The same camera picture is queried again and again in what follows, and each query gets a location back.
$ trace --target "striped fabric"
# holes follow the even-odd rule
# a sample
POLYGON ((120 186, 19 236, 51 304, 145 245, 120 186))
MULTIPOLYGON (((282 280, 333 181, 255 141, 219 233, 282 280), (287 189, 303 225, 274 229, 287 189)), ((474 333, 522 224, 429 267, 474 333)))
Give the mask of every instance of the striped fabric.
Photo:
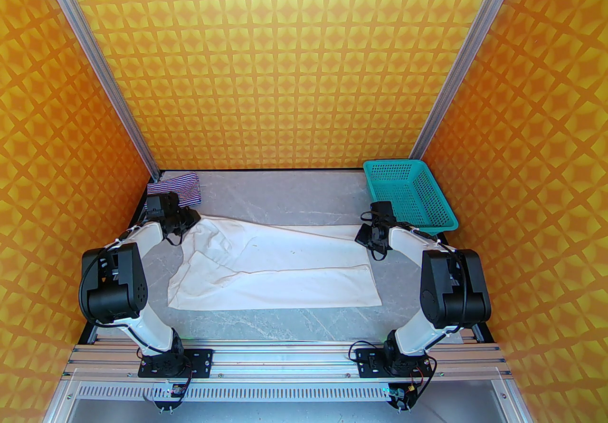
POLYGON ((174 191, 178 194, 180 206, 196 205, 197 203, 200 203, 200 187, 198 175, 196 173, 188 173, 187 175, 172 178, 171 180, 148 184, 148 195, 169 193, 170 191, 174 191))

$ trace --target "yellow geometric wallpaper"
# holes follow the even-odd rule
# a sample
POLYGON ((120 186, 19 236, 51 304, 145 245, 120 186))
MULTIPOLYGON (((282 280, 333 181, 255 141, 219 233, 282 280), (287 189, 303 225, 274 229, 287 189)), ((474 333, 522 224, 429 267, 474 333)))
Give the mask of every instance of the yellow geometric wallpaper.
POLYGON ((608 421, 608 0, 506 0, 424 160, 532 414, 608 421))
POLYGON ((84 320, 82 252, 148 173, 55 0, 0 0, 0 419, 40 421, 84 320))
POLYGON ((78 0, 163 169, 407 156, 482 0, 78 0))

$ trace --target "plastic basket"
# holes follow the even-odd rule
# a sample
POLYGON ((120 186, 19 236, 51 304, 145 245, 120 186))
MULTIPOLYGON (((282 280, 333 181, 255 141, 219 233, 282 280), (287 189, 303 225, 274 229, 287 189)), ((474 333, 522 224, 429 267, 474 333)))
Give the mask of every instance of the plastic basket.
POLYGON ((367 161, 363 170, 373 201, 392 202, 398 221, 407 221, 432 235, 458 228, 454 212, 424 162, 367 161))

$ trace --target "white cloth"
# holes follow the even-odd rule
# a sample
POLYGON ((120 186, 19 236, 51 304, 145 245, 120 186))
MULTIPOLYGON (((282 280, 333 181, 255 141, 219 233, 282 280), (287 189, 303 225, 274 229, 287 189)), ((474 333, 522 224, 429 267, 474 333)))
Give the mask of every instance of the white cloth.
POLYGON ((379 306, 358 226, 276 227, 202 217, 169 281, 178 310, 379 306))

